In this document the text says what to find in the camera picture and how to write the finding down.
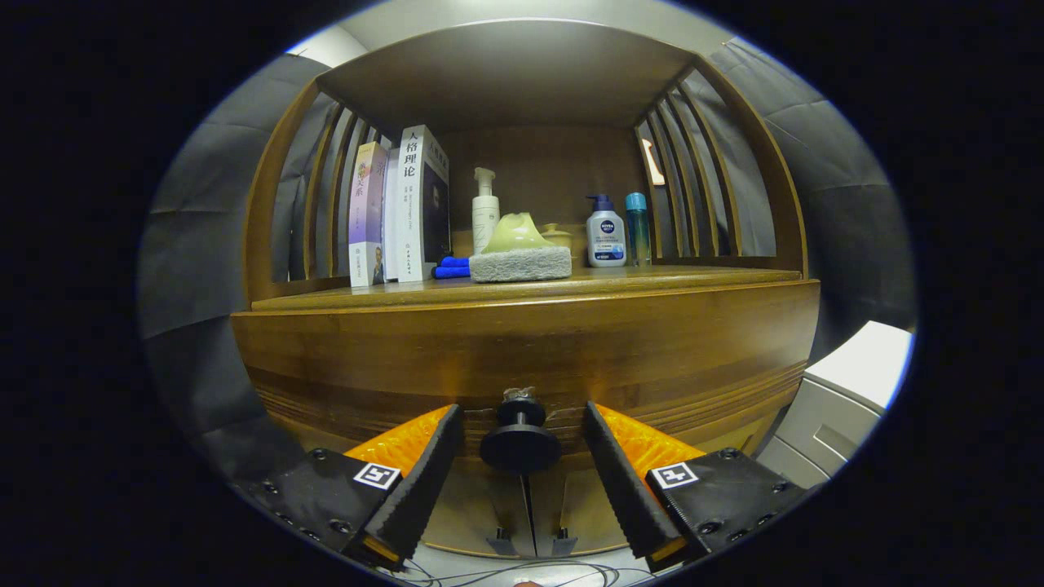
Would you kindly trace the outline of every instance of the ceiling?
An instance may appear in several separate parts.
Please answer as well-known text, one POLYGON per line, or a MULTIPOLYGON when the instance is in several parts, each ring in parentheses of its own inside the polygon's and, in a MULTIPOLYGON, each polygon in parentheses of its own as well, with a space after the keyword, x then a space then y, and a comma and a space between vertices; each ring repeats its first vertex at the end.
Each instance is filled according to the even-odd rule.
POLYGON ((339 23, 367 50, 432 30, 507 18, 604 24, 709 54, 735 33, 660 0, 389 0, 339 23))

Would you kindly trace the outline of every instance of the shelf board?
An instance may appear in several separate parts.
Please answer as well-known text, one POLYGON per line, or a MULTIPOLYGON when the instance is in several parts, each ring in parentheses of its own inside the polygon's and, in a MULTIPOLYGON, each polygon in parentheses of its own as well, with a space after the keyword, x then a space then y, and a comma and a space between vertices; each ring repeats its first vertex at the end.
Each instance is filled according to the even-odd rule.
POLYGON ((319 89, 398 139, 519 125, 631 127, 693 54, 580 21, 513 19, 406 39, 316 77, 319 89))
POLYGON ((584 267, 568 279, 523 283, 474 283, 468 278, 340 287, 254 302, 254 311, 387 308, 475 304, 565 297, 598 297, 664 289, 722 287, 797 281, 799 272, 698 265, 584 267))

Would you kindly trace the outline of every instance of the black knob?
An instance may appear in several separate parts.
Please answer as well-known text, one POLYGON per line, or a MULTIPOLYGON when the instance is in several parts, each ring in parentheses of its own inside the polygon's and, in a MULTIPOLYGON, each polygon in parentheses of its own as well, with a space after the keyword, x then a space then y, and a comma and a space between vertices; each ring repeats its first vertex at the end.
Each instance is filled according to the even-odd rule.
POLYGON ((487 465, 516 475, 543 471, 559 462, 562 445, 541 425, 547 418, 532 388, 507 390, 497 407, 495 428, 482 439, 478 453, 487 465))

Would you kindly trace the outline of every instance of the white book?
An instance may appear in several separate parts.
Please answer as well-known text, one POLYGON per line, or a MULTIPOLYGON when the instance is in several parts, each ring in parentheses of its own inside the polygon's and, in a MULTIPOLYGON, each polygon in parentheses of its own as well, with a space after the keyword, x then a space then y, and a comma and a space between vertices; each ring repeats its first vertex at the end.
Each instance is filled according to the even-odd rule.
POLYGON ((381 242, 384 243, 384 279, 394 281, 399 279, 398 259, 398 225, 396 224, 396 187, 399 185, 399 149, 394 148, 388 151, 388 165, 384 173, 384 221, 381 224, 381 242))
POLYGON ((359 147, 348 207, 348 263, 352 287, 384 283, 381 215, 387 150, 377 142, 359 147))
POLYGON ((399 281, 422 281, 450 254, 450 165, 424 124, 402 132, 399 143, 396 251, 399 281))

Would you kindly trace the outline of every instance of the blue cloth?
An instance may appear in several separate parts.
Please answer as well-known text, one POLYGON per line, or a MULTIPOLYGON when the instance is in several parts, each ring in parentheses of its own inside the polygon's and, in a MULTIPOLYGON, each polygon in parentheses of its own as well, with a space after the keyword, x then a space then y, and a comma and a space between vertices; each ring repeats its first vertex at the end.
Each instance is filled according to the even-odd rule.
POLYGON ((468 265, 468 258, 465 257, 464 259, 457 259, 456 257, 446 257, 446 258, 444 258, 442 260, 441 263, 438 263, 438 266, 441 266, 441 267, 467 267, 467 266, 469 266, 468 265))
POLYGON ((450 279, 451 277, 471 277, 469 267, 435 267, 435 279, 450 279))

